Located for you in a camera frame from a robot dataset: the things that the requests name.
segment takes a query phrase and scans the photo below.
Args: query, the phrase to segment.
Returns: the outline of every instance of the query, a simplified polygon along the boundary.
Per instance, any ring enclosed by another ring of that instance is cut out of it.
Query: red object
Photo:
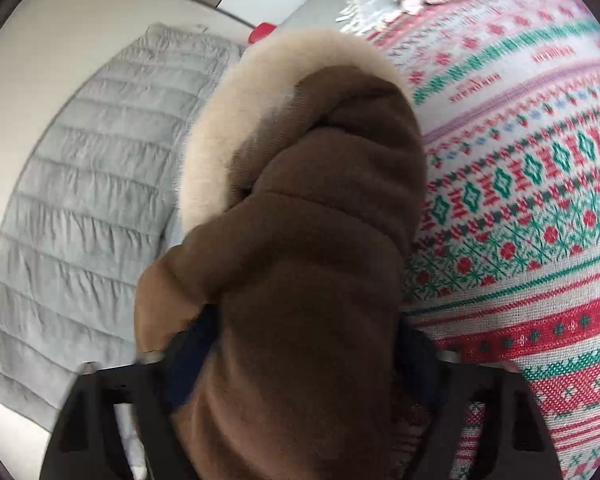
[[[249,35],[249,44],[252,45],[257,41],[263,40],[274,30],[276,30],[276,26],[272,23],[261,23],[251,31],[251,34]]]

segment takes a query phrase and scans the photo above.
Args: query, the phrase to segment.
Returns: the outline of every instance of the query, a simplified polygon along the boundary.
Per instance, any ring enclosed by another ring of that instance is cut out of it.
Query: gray quilted comforter
[[[0,229],[0,402],[50,430],[75,371],[135,358],[142,271],[182,237],[179,148],[230,41],[154,25],[93,75],[32,152]]]

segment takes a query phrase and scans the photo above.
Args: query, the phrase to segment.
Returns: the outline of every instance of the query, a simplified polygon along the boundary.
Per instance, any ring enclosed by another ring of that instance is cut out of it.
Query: beige fur trim
[[[227,210],[229,165],[262,120],[288,104],[302,79],[341,65],[390,81],[406,95],[394,65],[375,47],[330,30],[277,32],[226,72],[186,146],[178,197],[186,232]]]

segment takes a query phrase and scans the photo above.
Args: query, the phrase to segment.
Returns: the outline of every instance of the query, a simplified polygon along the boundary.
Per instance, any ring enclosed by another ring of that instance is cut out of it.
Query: bed
[[[24,0],[18,6],[0,31],[0,222],[29,153],[64,102],[157,22],[202,26],[240,44],[250,33],[188,0]],[[47,439],[42,428],[0,404],[0,460],[16,480],[37,479]]]

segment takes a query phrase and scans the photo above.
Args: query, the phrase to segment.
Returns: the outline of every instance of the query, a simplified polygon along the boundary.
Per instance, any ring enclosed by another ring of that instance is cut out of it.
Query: patterned blanket
[[[600,25],[573,0],[430,7],[369,38],[404,73],[428,199],[410,323],[471,362],[513,360],[565,479],[600,464]],[[481,405],[451,478],[467,478]],[[392,477],[422,428],[398,420]]]

